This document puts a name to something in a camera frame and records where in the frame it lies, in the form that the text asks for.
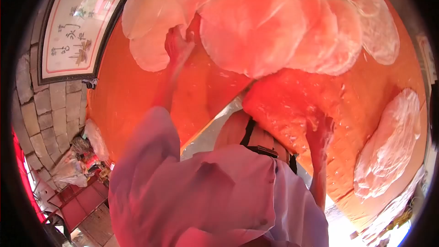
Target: stone wall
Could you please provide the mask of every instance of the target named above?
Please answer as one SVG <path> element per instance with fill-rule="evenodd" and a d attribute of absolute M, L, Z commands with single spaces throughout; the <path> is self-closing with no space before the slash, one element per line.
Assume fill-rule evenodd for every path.
<path fill-rule="evenodd" d="M 81 80 L 38 85 L 38 46 L 19 58 L 12 99 L 12 126 L 30 166 L 54 189 L 51 170 L 85 126 L 87 89 Z"/>

